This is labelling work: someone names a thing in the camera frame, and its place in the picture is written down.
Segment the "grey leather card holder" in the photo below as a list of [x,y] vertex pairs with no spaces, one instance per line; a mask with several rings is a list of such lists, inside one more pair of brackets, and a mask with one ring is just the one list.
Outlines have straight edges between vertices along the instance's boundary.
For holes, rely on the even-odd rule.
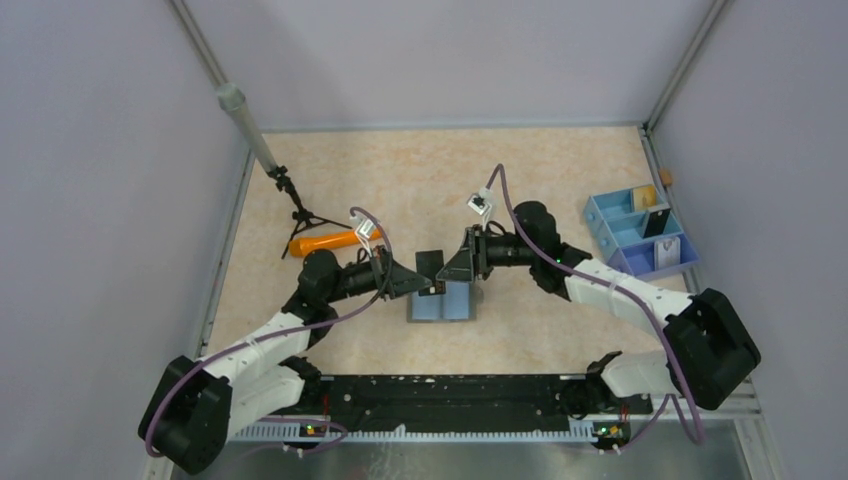
[[440,294],[415,292],[409,297],[406,321],[440,324],[473,321],[481,293],[473,283],[447,282]]

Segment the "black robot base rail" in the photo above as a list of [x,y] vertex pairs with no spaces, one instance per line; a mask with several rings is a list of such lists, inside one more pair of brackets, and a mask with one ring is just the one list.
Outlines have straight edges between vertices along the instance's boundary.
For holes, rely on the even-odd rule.
[[336,375],[307,383],[278,416],[334,421],[351,433],[565,432],[600,415],[650,415],[650,398],[615,397],[585,375]]

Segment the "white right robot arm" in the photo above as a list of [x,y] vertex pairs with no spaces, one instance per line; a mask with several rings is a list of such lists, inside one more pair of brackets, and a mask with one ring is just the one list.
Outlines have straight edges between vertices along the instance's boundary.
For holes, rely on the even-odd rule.
[[545,292],[595,307],[654,335],[659,349],[611,352],[592,363],[589,404],[612,412],[626,397],[681,394],[716,410],[760,365],[761,353],[728,297],[707,288],[699,294],[668,290],[617,271],[561,239],[554,217],[538,201],[513,210],[515,228],[491,233],[466,229],[457,253],[436,277],[473,283],[500,267],[525,267]]

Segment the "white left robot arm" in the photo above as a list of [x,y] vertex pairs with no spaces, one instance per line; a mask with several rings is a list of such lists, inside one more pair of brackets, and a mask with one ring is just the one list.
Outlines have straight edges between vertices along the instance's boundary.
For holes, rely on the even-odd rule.
[[333,302],[402,298],[431,285],[385,246],[347,266],[329,250],[309,253],[294,293],[264,325],[217,353],[167,365],[138,427],[147,454],[198,474],[245,427],[287,407],[314,410],[320,372],[302,355],[342,322]]

